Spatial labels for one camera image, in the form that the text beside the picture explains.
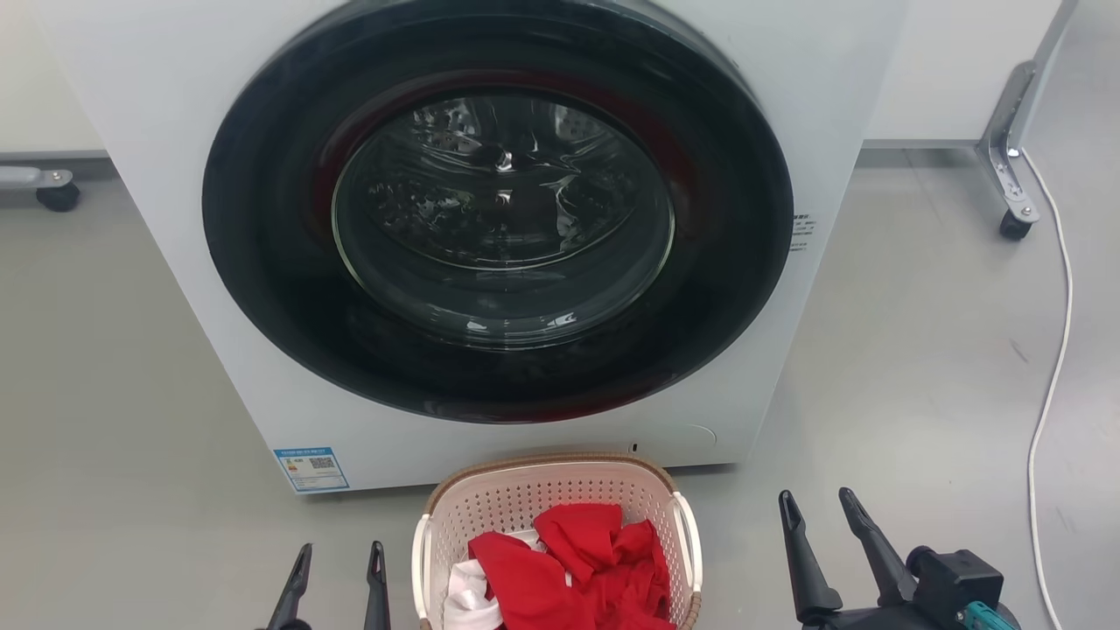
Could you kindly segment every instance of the washing machine door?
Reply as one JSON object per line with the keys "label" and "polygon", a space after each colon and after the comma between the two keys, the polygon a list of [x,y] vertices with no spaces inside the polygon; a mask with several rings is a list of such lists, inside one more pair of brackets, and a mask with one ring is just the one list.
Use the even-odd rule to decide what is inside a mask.
{"label": "washing machine door", "polygon": [[687,377],[773,290],[782,151],[647,4],[351,2],[250,82],[203,212],[255,325],[393,407],[524,423]]}

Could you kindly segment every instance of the metal bracket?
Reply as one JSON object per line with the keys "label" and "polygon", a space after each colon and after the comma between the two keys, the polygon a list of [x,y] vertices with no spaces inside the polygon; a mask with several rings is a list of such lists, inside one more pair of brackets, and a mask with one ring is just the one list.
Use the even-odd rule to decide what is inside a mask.
{"label": "metal bracket", "polygon": [[1023,98],[1027,94],[1030,83],[1037,74],[1038,64],[1034,59],[1023,62],[1011,71],[1011,77],[1007,80],[1007,86],[999,98],[996,111],[991,114],[988,129],[984,130],[983,138],[977,145],[977,154],[980,155],[980,163],[992,180],[999,186],[1007,202],[1008,210],[1023,223],[1034,223],[1038,221],[1039,212],[1030,196],[1019,184],[1015,170],[1011,168],[1011,158],[1019,157],[1019,146],[1017,138],[1011,138],[1011,129],[1015,117],[1023,104]]}
{"label": "metal bracket", "polygon": [[40,170],[31,166],[0,166],[0,189],[62,188],[74,179],[69,170]]}

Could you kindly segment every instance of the red cloth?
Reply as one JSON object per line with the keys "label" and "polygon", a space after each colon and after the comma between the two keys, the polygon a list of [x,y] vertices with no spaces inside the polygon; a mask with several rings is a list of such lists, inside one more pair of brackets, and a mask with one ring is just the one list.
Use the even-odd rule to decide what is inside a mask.
{"label": "red cloth", "polygon": [[595,629],[556,558],[496,531],[475,537],[467,549],[483,566],[508,630]]}
{"label": "red cloth", "polygon": [[622,520],[618,506],[552,508],[533,522],[548,555],[496,532],[472,540],[507,630],[674,630],[657,532]]}

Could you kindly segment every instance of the clothing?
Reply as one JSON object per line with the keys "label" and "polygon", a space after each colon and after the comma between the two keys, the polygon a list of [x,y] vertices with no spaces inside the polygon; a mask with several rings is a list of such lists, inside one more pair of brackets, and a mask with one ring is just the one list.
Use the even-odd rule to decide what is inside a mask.
{"label": "clothing", "polygon": [[497,600],[487,600],[486,589],[486,574],[478,560],[451,566],[444,600],[445,630],[495,630],[502,626]]}
{"label": "clothing", "polygon": [[486,572],[507,630],[595,630],[595,619],[556,558],[487,531],[467,544]]}
{"label": "clothing", "polygon": [[674,630],[656,529],[622,522],[618,506],[558,506],[533,522],[543,554],[493,531],[472,540],[506,629]]}

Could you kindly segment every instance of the teal component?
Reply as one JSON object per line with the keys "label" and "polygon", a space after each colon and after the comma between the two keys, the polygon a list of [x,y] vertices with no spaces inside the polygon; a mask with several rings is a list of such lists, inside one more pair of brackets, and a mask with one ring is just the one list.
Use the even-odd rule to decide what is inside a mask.
{"label": "teal component", "polygon": [[963,612],[961,626],[968,630],[1015,630],[1014,626],[982,602],[972,602],[964,606]]}

